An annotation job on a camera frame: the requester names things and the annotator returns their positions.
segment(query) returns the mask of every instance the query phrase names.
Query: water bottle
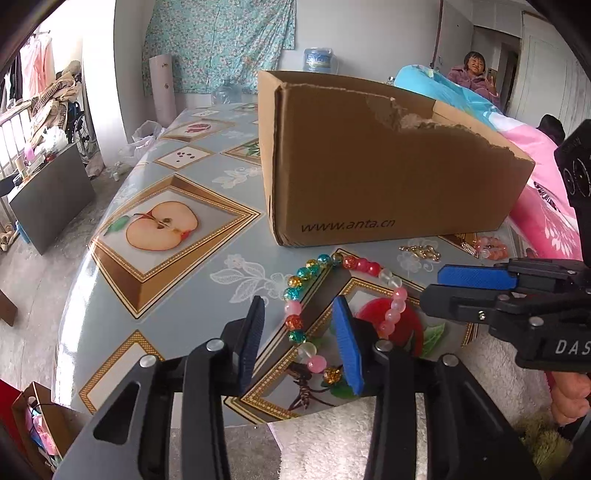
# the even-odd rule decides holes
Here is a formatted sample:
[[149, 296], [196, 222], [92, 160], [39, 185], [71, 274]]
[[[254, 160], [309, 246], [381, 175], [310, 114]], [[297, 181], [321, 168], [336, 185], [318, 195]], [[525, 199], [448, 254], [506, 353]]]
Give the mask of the water bottle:
[[227, 78], [223, 83], [212, 93], [212, 103], [219, 105], [220, 103], [240, 103], [242, 102], [242, 89], [236, 83]]
[[307, 48], [304, 50], [304, 72], [337, 73], [332, 48]]

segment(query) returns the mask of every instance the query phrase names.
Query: apple print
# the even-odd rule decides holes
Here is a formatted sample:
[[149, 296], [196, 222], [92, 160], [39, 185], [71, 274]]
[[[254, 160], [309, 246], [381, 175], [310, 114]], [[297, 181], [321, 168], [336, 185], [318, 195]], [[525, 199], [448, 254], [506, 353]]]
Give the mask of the apple print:
[[193, 232], [199, 221], [184, 203], [162, 202], [129, 224], [125, 231], [128, 243], [140, 250], [170, 250]]
[[188, 134], [196, 134], [205, 130], [209, 130], [211, 127], [212, 126], [210, 124], [193, 124], [189, 125], [185, 132]]

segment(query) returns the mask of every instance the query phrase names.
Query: door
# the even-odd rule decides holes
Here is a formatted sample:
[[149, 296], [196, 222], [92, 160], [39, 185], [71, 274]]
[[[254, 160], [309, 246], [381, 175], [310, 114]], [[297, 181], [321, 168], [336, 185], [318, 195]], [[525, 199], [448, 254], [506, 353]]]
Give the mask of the door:
[[441, 31], [434, 68], [447, 76], [452, 67], [463, 65], [470, 51], [474, 25], [449, 2], [443, 2]]
[[591, 83], [551, 24], [524, 13], [523, 26], [509, 116], [537, 127], [549, 113], [568, 135], [591, 113]]

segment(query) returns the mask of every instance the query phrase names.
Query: beaded bracelet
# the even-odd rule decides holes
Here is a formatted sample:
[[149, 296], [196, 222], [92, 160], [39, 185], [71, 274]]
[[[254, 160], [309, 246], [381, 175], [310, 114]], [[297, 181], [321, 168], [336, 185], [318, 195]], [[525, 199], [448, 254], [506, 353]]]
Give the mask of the beaded bracelet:
[[395, 330], [400, 321], [400, 314], [406, 308], [408, 293], [402, 286], [402, 279], [393, 275], [387, 269], [382, 268], [377, 262], [370, 262], [366, 258], [357, 258], [352, 255], [343, 256], [340, 253], [332, 255], [321, 254], [318, 259], [308, 260], [305, 267], [301, 267], [287, 279], [288, 287], [283, 292], [285, 300], [285, 326], [289, 330], [289, 339], [298, 344], [297, 351], [303, 358], [308, 358], [307, 366], [310, 372], [323, 373], [324, 381], [329, 385], [340, 381], [342, 372], [340, 368], [327, 367], [326, 359], [317, 355], [316, 345], [307, 341], [300, 318], [300, 296], [308, 282], [316, 278], [320, 273], [330, 267], [343, 267], [348, 270], [356, 270], [379, 278], [389, 288], [393, 289], [392, 304], [386, 312], [384, 321], [378, 325], [377, 333], [380, 338], [387, 339]]

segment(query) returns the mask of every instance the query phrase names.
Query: pink bead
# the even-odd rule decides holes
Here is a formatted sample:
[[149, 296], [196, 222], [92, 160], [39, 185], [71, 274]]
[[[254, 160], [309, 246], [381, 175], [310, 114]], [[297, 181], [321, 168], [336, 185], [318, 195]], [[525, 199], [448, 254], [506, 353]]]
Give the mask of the pink bead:
[[299, 315], [301, 313], [301, 303], [297, 300], [287, 300], [285, 302], [285, 316]]
[[360, 272], [367, 272], [369, 268], [369, 262], [367, 258], [358, 258], [356, 270]]
[[389, 309], [384, 315], [384, 318], [387, 322], [398, 323], [400, 321], [400, 312]]
[[390, 335], [394, 333], [396, 329], [396, 324], [394, 322], [389, 322], [384, 320], [382, 323], [378, 325], [378, 336], [383, 339], [387, 339]]
[[406, 300], [408, 298], [408, 292], [404, 287], [395, 288], [392, 292], [392, 298], [394, 300]]
[[406, 302], [400, 299], [393, 299], [392, 304], [390, 305], [392, 310], [395, 310], [398, 313], [402, 313], [406, 308]]
[[370, 262], [368, 265], [368, 273], [372, 277], [377, 277], [379, 275], [379, 271], [382, 270], [382, 267], [377, 262]]
[[326, 358], [322, 355], [311, 356], [308, 360], [308, 370], [313, 374], [319, 374], [326, 368]]

